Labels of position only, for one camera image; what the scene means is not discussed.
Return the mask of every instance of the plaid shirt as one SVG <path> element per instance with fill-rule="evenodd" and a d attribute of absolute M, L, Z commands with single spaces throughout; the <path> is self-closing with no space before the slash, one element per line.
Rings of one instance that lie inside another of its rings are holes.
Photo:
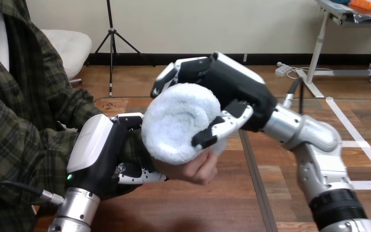
<path fill-rule="evenodd" d="M 0 0 L 9 45 L 9 72 L 0 63 L 0 180 L 12 180 L 63 195 L 66 166 L 78 133 L 101 114 L 93 97 L 70 86 L 62 60 L 31 22 L 25 0 Z M 150 169 L 141 132 L 129 134 L 119 162 L 138 162 Z M 113 196 L 133 190 L 121 189 Z M 31 205 L 45 202 L 13 187 L 0 186 L 0 231 L 29 231 Z"/>

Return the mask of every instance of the black baseboard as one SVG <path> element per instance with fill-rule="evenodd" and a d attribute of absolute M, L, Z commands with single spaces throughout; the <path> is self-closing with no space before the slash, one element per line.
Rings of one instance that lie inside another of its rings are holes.
<path fill-rule="evenodd" d="M 210 54 L 142 54 L 120 53 L 113 63 L 114 65 L 140 66 L 151 65 L 144 56 L 154 62 L 155 65 L 168 65 L 178 59 L 205 57 Z M 309 66 L 312 54 L 247 54 L 246 62 L 243 62 L 244 54 L 226 54 L 233 60 L 243 65 L 276 65 L 282 62 L 287 65 Z M 90 54 L 90 65 L 110 65 L 110 53 Z M 371 54 L 321 54 L 318 65 L 369 65 Z"/>

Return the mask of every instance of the white chair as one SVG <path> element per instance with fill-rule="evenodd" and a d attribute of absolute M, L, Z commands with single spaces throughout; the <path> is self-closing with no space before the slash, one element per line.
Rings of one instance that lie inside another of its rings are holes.
<path fill-rule="evenodd" d="M 57 50 L 63 61 L 69 82 L 80 83 L 82 79 L 74 78 L 82 69 L 89 56 L 92 40 L 86 34 L 69 30 L 42 30 L 50 43 Z"/>

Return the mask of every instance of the wooden floor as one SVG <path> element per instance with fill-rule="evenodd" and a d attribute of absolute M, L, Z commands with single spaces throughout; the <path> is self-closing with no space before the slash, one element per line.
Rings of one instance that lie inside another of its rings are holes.
<path fill-rule="evenodd" d="M 365 69 L 359 66 L 324 66 L 332 69 Z M 116 66 L 113 70 L 113 97 L 149 97 L 157 76 L 165 66 Z M 264 78 L 267 87 L 276 97 L 284 97 L 292 79 L 275 75 L 276 66 L 248 66 Z M 87 89 L 95 99 L 109 96 L 109 66 L 84 66 L 76 78 L 83 83 L 76 85 Z M 369 77 L 316 77 L 314 83 L 326 97 L 371 99 Z M 312 97 L 306 90 L 305 97 Z"/>
<path fill-rule="evenodd" d="M 275 76 L 275 66 L 249 68 L 264 78 L 270 91 L 277 97 L 283 97 L 292 82 L 287 77 Z M 124 98 L 102 99 L 96 101 L 95 105 L 108 116 L 123 112 L 144 112 L 151 100 L 139 97 L 149 96 L 155 78 L 163 69 L 164 67 L 115 67 L 113 97 Z M 76 87 L 87 89 L 95 99 L 108 97 L 108 71 L 107 66 L 84 67 L 77 76 L 82 78 L 83 83 Z M 369 79 L 319 77 L 315 83 L 325 96 L 335 99 L 339 108 L 371 146 Z M 310 98 L 311 94 L 307 92 L 305 97 Z M 354 140 L 325 100 L 306 100 L 304 112 L 334 126 L 343 140 Z M 256 178 L 263 182 L 278 231 L 317 231 L 298 188 L 294 155 L 261 133 L 248 133 L 248 137 L 260 172 L 260 176 Z M 346 147 L 342 157 L 352 181 L 371 181 L 371 160 L 361 148 Z M 208 187 L 169 181 L 145 185 L 128 195 L 102 202 L 92 231 L 266 231 L 263 212 L 238 134 L 230 139 L 218 166 L 218 177 Z M 358 190 L 357 193 L 371 218 L 371 190 Z M 53 216 L 41 218 L 35 231 L 47 231 L 52 220 Z"/>

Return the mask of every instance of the connector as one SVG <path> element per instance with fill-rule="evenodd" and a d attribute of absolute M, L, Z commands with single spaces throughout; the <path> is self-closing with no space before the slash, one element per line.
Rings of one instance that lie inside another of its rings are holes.
<path fill-rule="evenodd" d="M 292 99 L 294 99 L 294 94 L 292 93 L 287 94 L 284 102 L 282 103 L 282 106 L 286 108 L 291 108 Z"/>
<path fill-rule="evenodd" d="M 62 196 L 57 195 L 56 193 L 51 193 L 49 191 L 43 190 L 41 199 L 46 200 L 55 205 L 61 205 L 65 201 Z"/>

